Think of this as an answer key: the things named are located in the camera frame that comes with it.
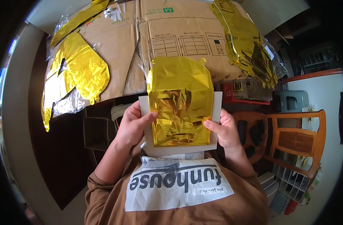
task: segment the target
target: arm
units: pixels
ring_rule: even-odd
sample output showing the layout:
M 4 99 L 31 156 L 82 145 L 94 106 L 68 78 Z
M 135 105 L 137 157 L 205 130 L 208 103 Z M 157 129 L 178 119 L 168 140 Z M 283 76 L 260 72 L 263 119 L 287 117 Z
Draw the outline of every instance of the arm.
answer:
M 218 134 L 218 142 L 224 147 L 228 169 L 245 179 L 254 174 L 254 169 L 246 157 L 234 118 L 225 109 L 221 109 L 220 124 L 204 121 L 204 126 Z
M 123 174 L 130 148 L 136 145 L 144 133 L 144 128 L 158 118 L 157 112 L 141 117 L 139 101 L 126 109 L 115 139 L 94 171 L 97 178 L 114 185 Z

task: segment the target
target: wooden table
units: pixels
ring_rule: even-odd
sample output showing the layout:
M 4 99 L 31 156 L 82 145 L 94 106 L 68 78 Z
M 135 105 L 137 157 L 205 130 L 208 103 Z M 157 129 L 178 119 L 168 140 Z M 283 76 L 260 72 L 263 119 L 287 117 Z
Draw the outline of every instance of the wooden table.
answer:
M 239 120 L 245 120 L 248 122 L 247 125 L 247 132 L 246 132 L 246 139 L 245 144 L 243 145 L 244 149 L 247 149 L 249 146 L 255 147 L 255 154 L 249 159 L 251 164 L 256 163 L 261 159 L 261 157 L 265 153 L 266 148 L 266 142 L 268 140 L 268 119 L 266 116 L 259 112 L 253 112 L 253 111 L 239 111 L 232 114 L 234 117 L 235 123 L 238 124 Z M 265 133 L 262 135 L 262 141 L 259 146 L 255 146 L 251 135 L 250 135 L 250 129 L 257 124 L 257 122 L 262 119 L 264 121 L 264 128 Z

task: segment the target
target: white cardboard sheet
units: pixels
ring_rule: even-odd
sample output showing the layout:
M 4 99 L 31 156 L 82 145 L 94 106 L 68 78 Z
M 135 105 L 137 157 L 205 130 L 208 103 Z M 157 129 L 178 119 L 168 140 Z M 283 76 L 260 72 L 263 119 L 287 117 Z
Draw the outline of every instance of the white cardboard sheet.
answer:
M 211 120 L 219 123 L 220 122 L 220 113 L 221 113 L 221 102 L 223 100 L 223 92 L 214 92 L 213 99 L 213 109 L 211 112 Z M 142 116 L 150 113 L 149 108 L 149 97 L 140 96 L 139 97 L 140 111 Z M 145 139 L 147 142 L 147 148 L 144 149 L 149 157 L 160 157 L 166 155 L 175 155 L 175 154 L 184 154 L 192 153 L 197 151 L 208 151 L 216 149 L 217 146 L 217 134 L 210 132 L 210 144 L 203 146 L 172 146 L 172 147 L 154 147 L 153 143 L 153 133 L 151 124 L 147 126 L 144 130 Z

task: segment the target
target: left hand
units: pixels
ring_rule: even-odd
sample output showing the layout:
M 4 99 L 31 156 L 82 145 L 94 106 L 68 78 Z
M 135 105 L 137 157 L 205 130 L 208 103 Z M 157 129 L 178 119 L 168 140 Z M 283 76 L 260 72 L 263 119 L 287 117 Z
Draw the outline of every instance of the left hand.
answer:
M 134 102 L 125 110 L 114 140 L 128 147 L 136 145 L 143 137 L 146 126 L 155 121 L 158 116 L 159 113 L 151 112 L 142 117 L 139 101 Z

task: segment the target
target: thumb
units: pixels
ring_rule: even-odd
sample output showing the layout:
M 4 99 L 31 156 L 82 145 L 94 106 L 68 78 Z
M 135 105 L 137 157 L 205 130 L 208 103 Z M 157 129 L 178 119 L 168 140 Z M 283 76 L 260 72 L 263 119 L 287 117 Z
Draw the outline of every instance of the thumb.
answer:
M 153 121 L 155 121 L 159 116 L 159 113 L 157 112 L 151 112 L 143 116 L 142 118 L 138 119 L 139 125 L 144 129 L 148 124 L 151 124 Z
M 214 121 L 211 120 L 205 120 L 204 121 L 204 126 L 208 128 L 209 130 L 215 132 L 218 134 L 218 136 L 224 134 L 224 127 L 220 124 L 215 123 Z

